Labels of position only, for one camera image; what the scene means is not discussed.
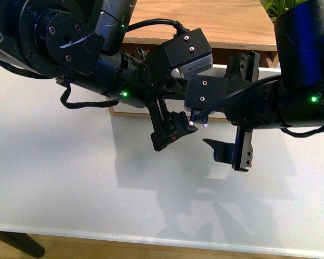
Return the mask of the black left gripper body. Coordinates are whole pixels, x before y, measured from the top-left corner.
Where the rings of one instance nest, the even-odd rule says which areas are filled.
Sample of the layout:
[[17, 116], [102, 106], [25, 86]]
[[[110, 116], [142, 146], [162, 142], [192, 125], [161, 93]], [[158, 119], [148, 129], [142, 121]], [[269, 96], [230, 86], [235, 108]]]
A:
[[187, 80], [176, 80], [164, 47], [155, 47], [139, 60], [125, 52], [116, 55], [120, 61], [114, 70], [114, 79], [101, 80], [101, 94], [111, 100], [136, 108], [158, 108], [165, 105], [165, 99], [185, 99]]

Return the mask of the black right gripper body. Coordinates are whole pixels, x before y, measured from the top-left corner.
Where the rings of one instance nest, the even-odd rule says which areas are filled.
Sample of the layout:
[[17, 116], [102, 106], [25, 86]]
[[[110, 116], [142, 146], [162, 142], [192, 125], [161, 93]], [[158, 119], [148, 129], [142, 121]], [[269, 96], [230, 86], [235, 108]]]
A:
[[229, 79], [229, 94], [245, 90], [224, 106], [226, 118], [237, 127], [232, 162], [232, 168], [236, 171], [247, 171], [252, 165], [251, 140], [254, 129], [282, 126], [276, 114], [280, 76], [259, 79], [259, 61], [260, 55], [250, 51], [231, 56], [227, 63], [225, 78]]

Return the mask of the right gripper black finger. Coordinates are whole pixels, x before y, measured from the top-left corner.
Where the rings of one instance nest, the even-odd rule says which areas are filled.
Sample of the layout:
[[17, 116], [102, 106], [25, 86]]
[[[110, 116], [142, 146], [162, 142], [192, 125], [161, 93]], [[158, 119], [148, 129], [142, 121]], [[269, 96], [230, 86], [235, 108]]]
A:
[[212, 139], [203, 141], [213, 148], [213, 158], [216, 162], [234, 163], [235, 144]]

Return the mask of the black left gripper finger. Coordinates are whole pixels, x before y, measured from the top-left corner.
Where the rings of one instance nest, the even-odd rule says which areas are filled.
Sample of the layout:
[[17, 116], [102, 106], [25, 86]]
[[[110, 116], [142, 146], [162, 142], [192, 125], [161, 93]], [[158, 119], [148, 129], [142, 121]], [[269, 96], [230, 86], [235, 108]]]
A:
[[198, 130], [189, 124], [185, 112], [169, 112], [164, 97], [150, 102], [150, 117], [154, 129], [151, 140], [155, 151], [161, 151], [181, 137]]

